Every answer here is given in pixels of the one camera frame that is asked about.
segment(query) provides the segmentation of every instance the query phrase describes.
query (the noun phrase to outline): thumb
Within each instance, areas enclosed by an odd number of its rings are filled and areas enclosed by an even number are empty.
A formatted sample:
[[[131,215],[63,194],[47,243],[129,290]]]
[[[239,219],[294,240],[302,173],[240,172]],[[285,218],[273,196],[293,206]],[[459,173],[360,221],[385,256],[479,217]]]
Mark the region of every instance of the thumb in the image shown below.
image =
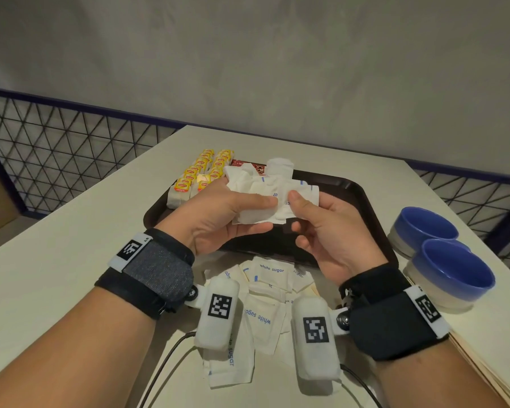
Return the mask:
[[[299,192],[292,190],[288,195],[289,205],[297,218],[306,219],[314,227],[320,226],[327,217],[327,211],[304,199]]]

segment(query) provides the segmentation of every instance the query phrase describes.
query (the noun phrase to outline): black cable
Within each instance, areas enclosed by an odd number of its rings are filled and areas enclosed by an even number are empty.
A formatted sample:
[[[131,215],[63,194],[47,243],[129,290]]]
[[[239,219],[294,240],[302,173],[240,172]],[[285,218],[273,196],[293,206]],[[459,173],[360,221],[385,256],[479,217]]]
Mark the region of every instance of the black cable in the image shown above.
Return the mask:
[[[149,398],[151,390],[153,389],[153,386],[156,383],[156,379],[159,377],[160,373],[163,371],[164,365],[168,362],[168,360],[172,356],[172,353],[176,350],[178,345],[180,343],[182,343],[184,339],[190,338],[191,336],[195,336],[195,335],[196,335],[196,332],[194,332],[194,331],[186,333],[184,336],[182,336],[181,338],[178,339],[178,341],[176,342],[176,345],[174,345],[172,347],[172,349],[170,350],[170,352],[168,352],[168,355],[166,356],[166,358],[164,358],[163,363],[161,364],[161,366],[157,370],[155,376],[153,377],[153,381],[151,381],[151,384],[150,384],[149,388],[147,389],[145,395],[143,396],[142,403],[140,404],[139,408],[143,408],[143,405],[146,403],[147,398]]]
[[[359,377],[359,375],[357,375],[355,372],[353,372],[351,369],[349,369],[346,365],[344,364],[340,364],[340,369],[342,371],[345,371],[347,372],[348,374],[350,374],[352,377],[354,377],[357,382],[359,384],[361,384],[361,386],[364,388],[365,391],[368,392],[368,395],[370,395],[370,398],[372,398],[374,400],[374,403],[376,404],[376,406],[378,408],[383,408],[383,406],[380,404],[380,402],[378,401],[378,399],[376,398],[376,396],[372,393],[372,391],[370,390],[370,388],[368,388],[368,385],[364,383],[364,381]]]

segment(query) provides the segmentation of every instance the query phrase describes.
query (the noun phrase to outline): blue and white bowl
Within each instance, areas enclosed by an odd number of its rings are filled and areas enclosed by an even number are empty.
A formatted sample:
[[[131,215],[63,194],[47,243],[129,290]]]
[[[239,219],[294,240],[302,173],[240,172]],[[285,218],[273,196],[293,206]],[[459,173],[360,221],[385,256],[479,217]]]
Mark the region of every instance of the blue and white bowl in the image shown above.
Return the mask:
[[[400,211],[387,238],[397,253],[410,259],[425,240],[454,241],[458,236],[457,228],[449,220],[427,209],[409,206]]]
[[[489,266],[462,246],[430,239],[408,262],[404,274],[446,309],[464,310],[495,286]]]

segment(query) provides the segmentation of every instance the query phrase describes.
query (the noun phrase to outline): brown plastic tray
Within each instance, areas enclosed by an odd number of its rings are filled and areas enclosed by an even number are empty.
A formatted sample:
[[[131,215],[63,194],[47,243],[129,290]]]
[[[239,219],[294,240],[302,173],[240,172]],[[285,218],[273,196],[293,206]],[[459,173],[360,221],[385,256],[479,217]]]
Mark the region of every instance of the brown plastic tray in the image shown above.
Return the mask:
[[[305,172],[302,170],[295,170],[292,178],[305,180],[309,184],[317,185],[322,192],[345,200],[355,206],[387,260],[389,260],[392,265],[399,266],[395,252],[389,244],[387,236],[380,225],[380,221],[376,217],[370,205],[370,201],[361,186],[341,177],[321,175],[319,173]],[[164,192],[146,212],[143,217],[143,224],[147,229],[154,227],[173,212],[172,209],[166,207],[167,200],[168,190]],[[274,225],[274,228],[267,233],[241,236],[232,239],[225,243],[221,247],[221,250],[250,253],[317,267],[315,258],[295,245],[297,235],[291,232],[291,223],[294,220],[295,219],[291,218],[287,220],[285,225]]]

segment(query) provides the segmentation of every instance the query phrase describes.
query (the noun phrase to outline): forearm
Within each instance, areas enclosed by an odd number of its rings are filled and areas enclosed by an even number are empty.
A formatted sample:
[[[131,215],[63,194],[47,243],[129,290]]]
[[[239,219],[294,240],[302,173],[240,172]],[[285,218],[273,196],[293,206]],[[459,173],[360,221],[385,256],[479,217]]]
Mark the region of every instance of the forearm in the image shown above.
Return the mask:
[[[101,288],[0,373],[0,407],[121,407],[155,321]]]
[[[450,341],[381,362],[378,376],[391,408],[506,408]]]

